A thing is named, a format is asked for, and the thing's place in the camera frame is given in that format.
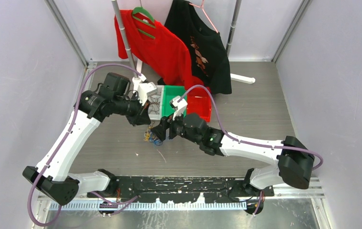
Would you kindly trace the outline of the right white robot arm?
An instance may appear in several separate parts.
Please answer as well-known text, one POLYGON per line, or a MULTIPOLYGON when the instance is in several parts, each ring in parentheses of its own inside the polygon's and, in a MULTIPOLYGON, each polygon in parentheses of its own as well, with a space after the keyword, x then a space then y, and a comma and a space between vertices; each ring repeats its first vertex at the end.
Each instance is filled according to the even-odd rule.
POLYGON ((295 137, 287 136, 284 140, 242 137, 210 127, 197 114, 164 116, 151 131, 161 141, 179 136, 197 144, 200 150, 211 156, 238 156, 266 163, 264 168, 247 171, 243 189, 249 196, 279 184, 297 189, 310 186, 315 157, 295 137))

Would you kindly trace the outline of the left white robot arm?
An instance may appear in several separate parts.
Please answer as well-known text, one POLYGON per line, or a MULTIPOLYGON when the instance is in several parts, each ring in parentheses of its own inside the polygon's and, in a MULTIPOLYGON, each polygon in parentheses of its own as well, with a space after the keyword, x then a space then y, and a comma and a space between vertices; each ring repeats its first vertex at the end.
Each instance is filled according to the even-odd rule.
POLYGON ((153 82, 131 81, 120 74, 108 73, 96 90, 81 94, 58 140, 36 166, 24 169, 23 176, 61 206, 82 194, 114 196, 119 188, 114 174, 105 169, 73 174, 70 168, 90 135, 110 115, 125 116, 133 126, 149 125, 148 98, 156 93, 153 82))

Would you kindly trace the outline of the white plastic bin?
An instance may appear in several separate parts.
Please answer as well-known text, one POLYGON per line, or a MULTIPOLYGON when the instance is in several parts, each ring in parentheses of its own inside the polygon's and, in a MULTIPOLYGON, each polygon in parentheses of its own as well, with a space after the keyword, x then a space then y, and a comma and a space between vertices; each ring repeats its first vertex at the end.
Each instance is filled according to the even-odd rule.
POLYGON ((162 103, 164 95, 164 86, 157 85, 157 94, 148 97, 150 102, 148 114, 152 121, 159 121, 162 115, 162 103))

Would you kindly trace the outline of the white clothes rack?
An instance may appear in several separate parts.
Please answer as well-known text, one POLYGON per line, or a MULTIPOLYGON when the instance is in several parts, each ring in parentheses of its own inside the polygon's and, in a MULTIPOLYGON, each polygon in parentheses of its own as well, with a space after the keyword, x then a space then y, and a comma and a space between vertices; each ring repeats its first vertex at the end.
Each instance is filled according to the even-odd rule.
MULTIPOLYGON (((132 83, 134 85, 133 89, 136 90, 136 89, 138 89, 139 84, 146 82, 146 77, 140 73, 142 65, 139 65, 139 63, 142 63, 142 62, 137 61, 137 64, 135 64, 134 58, 132 55, 132 51, 131 51, 131 47, 128 43, 127 36, 125 33, 125 27, 123 25, 123 20, 122 20, 121 14, 120 14, 120 8, 118 5, 118 2, 116 0, 112 0, 111 2, 112 2, 115 16, 117 19, 119 31, 122 36, 122 41, 124 42, 124 49, 126 50, 126 54, 128 56, 131 70, 135 70, 134 76, 132 78, 132 83)), ((248 84, 253 84, 256 82, 256 79, 254 77, 248 77, 248 76, 243 76, 243 75, 234 74, 234 73, 230 74, 230 78, 231 78, 231 80, 242 82, 242 83, 248 83, 248 84)))

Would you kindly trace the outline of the red plastic bin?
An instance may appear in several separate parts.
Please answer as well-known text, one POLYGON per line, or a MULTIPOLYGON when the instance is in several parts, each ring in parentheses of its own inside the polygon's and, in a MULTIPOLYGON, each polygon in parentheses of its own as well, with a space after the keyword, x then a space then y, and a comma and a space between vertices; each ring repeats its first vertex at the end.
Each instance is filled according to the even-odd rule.
POLYGON ((200 87, 192 89, 186 96, 186 113, 196 113, 206 122, 211 121, 212 103, 208 93, 200 87))

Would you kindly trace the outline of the red t-shirt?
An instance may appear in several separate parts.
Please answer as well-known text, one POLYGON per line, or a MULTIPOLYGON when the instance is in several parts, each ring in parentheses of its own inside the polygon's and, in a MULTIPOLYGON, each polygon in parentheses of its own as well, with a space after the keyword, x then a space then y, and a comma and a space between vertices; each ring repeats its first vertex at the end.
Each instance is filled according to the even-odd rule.
POLYGON ((191 57, 186 45, 159 21, 155 29, 132 17, 132 10, 120 10, 132 54, 148 64, 165 85, 185 89, 203 82, 192 74, 191 57))

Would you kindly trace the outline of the black t-shirt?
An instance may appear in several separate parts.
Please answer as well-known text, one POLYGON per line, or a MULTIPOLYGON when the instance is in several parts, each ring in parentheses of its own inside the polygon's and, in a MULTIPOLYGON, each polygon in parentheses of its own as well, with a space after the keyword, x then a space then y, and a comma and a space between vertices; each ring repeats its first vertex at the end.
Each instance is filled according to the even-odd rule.
POLYGON ((185 88, 200 84, 212 94, 231 94, 230 64, 220 34, 209 28, 186 0, 172 1, 165 27, 187 47, 191 58, 191 80, 185 88))

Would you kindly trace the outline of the green clothes hanger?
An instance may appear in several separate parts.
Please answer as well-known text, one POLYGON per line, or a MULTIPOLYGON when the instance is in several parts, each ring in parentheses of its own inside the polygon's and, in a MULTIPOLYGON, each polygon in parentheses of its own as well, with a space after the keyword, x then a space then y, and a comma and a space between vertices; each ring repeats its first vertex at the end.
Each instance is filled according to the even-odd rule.
POLYGON ((142 6, 140 7, 135 7, 132 10, 132 17, 134 19, 136 19, 137 21, 147 25, 148 27, 151 27, 153 29, 155 29, 155 20, 153 18, 153 16, 142 6), (140 14, 140 15, 144 15, 145 17, 147 17, 147 19, 141 19, 139 17, 137 17, 136 15, 140 14))

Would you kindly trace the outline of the pink clothes hanger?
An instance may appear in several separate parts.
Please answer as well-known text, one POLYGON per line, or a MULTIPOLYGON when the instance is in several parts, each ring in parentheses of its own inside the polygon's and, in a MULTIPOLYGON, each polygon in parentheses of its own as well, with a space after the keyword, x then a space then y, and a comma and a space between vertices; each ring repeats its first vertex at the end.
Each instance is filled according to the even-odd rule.
POLYGON ((212 22, 211 18, 209 17, 209 15, 207 14, 206 10, 205 10, 205 0, 201 0, 201 3, 200 5, 196 5, 196 4, 193 4, 193 3, 189 3, 189 5, 195 7, 195 8, 199 8, 202 10, 204 16, 206 17, 206 19, 208 20, 208 22, 210 23, 211 27, 213 28, 213 30, 216 32, 216 33, 219 33, 218 29, 215 27, 214 23, 212 22))

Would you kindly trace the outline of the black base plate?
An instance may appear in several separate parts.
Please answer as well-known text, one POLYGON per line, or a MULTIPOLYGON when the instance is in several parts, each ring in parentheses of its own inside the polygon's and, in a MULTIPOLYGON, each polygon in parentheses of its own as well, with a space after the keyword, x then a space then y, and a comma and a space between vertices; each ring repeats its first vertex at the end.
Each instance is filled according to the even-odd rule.
POLYGON ((259 190, 249 186, 244 177, 164 177, 118 176, 107 191, 89 192, 106 199, 126 201, 136 197, 139 203, 237 203, 257 200, 259 190))

